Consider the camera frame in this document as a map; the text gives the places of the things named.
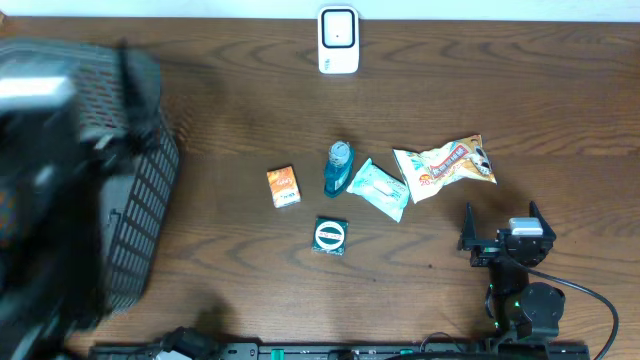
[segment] teal bottle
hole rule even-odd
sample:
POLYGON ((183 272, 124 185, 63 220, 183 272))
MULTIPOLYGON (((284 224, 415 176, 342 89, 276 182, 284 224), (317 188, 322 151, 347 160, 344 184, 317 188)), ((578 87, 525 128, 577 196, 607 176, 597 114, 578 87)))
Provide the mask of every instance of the teal bottle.
POLYGON ((324 168, 325 195, 334 198, 347 188, 355 157, 356 151, 347 142, 338 141, 331 146, 329 161, 324 168))

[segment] white device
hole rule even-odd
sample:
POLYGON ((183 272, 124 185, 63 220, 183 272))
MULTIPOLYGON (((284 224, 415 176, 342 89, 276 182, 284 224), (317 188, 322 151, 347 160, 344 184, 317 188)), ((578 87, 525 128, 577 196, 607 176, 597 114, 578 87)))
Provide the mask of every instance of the white device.
POLYGON ((318 68, 324 74, 350 74, 360 61, 358 12, 327 6, 318 15, 318 68))

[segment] food package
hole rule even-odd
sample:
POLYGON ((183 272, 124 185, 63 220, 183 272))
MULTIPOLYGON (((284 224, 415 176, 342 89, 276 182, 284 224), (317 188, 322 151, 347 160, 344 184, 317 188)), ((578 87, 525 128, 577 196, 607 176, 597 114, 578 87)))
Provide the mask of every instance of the food package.
POLYGON ((347 192, 364 197, 396 222, 409 202, 407 186, 373 165, 371 159, 358 170, 347 192))
POLYGON ((300 191, 298 183, 293 174, 293 167, 269 171, 267 173, 273 205, 276 208, 291 205, 300 201, 300 191))
POLYGON ((431 197, 443 186, 462 178, 496 183, 491 162, 482 149, 482 137, 474 135, 439 149, 414 153, 393 150, 414 203, 431 197))

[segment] wooden table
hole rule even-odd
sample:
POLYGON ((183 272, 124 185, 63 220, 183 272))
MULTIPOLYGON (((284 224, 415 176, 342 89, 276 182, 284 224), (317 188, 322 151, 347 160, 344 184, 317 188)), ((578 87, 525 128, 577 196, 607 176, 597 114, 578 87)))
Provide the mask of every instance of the wooden table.
MULTIPOLYGON (((161 64, 182 146, 148 292, 71 344, 152 340, 177 326, 265 342, 420 341, 493 330, 486 269, 455 249, 471 201, 492 236, 535 200, 558 240, 542 271, 606 295, 621 317, 608 358, 640 353, 640 25, 361 22, 357 74, 317 70, 314 21, 8 19, 3 34, 112 45, 161 64), (395 176, 391 149, 483 135, 498 186, 460 181, 396 224, 322 193, 348 140, 395 176), (292 164, 302 202, 274 209, 267 169, 292 164), (310 250, 315 218, 349 220, 344 257, 310 250)), ((566 289, 563 340, 595 355, 600 302, 566 289)))

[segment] plastic crate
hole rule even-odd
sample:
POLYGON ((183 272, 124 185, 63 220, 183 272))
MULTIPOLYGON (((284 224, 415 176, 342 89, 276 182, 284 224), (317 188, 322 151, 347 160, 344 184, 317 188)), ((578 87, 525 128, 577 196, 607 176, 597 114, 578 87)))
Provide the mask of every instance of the plastic crate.
MULTIPOLYGON (((159 67, 131 51, 129 72, 149 104, 160 104, 159 67)), ((0 41, 0 64, 64 63, 73 74, 79 110, 79 141, 105 135, 122 137, 128 124, 123 109, 117 53, 87 44, 36 39, 0 41)), ((135 171, 108 179, 101 191, 103 286, 109 306, 124 312, 142 296, 155 256, 158 235, 179 165, 178 148, 162 111, 156 120, 161 147, 134 159, 135 171)))

